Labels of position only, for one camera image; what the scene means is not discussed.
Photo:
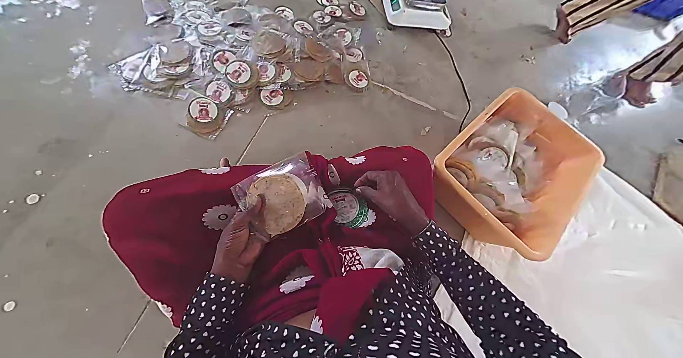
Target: concrete floor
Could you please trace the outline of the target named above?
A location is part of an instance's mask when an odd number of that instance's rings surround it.
[[[627,17],[559,46],[547,35],[559,1],[449,0],[454,35],[447,43],[473,99],[470,119],[511,86],[563,101],[673,36],[671,26]],[[22,0],[0,15],[0,210],[7,210],[0,214],[0,302],[17,303],[0,313],[6,357],[156,357],[174,336],[102,234],[101,210],[120,188],[213,167],[224,156],[273,163],[302,149],[332,157],[411,144],[433,157],[457,134],[466,110],[436,38],[386,31],[372,10],[370,25],[379,28],[378,40],[367,42],[372,78],[433,109],[379,87],[357,95],[326,86],[300,92],[296,106],[266,120],[267,110],[254,104],[231,118],[215,142],[205,141],[178,127],[173,101],[125,93],[107,76],[106,65],[144,46],[140,0],[80,3],[47,18],[54,6]],[[299,14],[317,8],[315,0],[251,3],[287,4]],[[83,63],[92,73],[72,79],[69,68],[81,53],[70,48],[79,39],[90,42]],[[644,193],[656,154],[683,136],[683,91],[661,92],[659,104],[617,104],[615,116],[579,125],[602,147],[607,166]],[[581,103],[568,104],[574,117],[585,112]],[[45,196],[27,205],[31,193]]]

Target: black cable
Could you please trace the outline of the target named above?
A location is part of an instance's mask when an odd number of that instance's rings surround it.
[[[462,86],[462,93],[465,94],[465,100],[467,101],[467,112],[465,113],[465,116],[462,117],[462,120],[460,121],[460,128],[457,132],[462,132],[462,127],[465,125],[465,119],[467,119],[467,115],[469,115],[470,111],[472,111],[472,100],[469,98],[469,94],[467,93],[467,87],[465,87],[465,81],[462,80],[462,76],[460,75],[460,71],[457,69],[457,64],[455,58],[453,58],[453,54],[451,53],[451,50],[448,49],[448,46],[446,46],[446,42],[441,39],[441,35],[437,31],[434,31],[434,35],[436,35],[437,38],[439,38],[439,42],[441,42],[441,45],[443,48],[446,49],[446,52],[448,52],[448,56],[451,57],[451,63],[453,63],[453,68],[456,70],[456,75],[457,79],[460,80],[460,85]]]

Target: orange tub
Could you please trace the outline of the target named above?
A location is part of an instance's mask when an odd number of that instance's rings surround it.
[[[529,200],[535,211],[513,233],[446,171],[444,162],[489,117],[533,124],[529,140],[537,147],[548,182]],[[511,247],[524,258],[550,258],[565,227],[576,213],[591,181],[604,163],[600,148],[555,117],[522,89],[508,89],[493,101],[434,159],[436,200],[476,240]]]

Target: blue container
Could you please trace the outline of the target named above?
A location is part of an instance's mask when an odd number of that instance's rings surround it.
[[[672,20],[683,15],[683,0],[653,0],[636,9],[641,13],[657,20]]]

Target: polka dot shirt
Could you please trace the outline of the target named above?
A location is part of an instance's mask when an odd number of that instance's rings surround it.
[[[264,322],[236,330],[248,287],[209,274],[188,306],[165,357],[472,357],[427,294],[436,273],[489,357],[578,357],[523,301],[460,249],[435,223],[414,240],[429,265],[405,266],[377,290],[359,326],[340,343],[316,332]]]

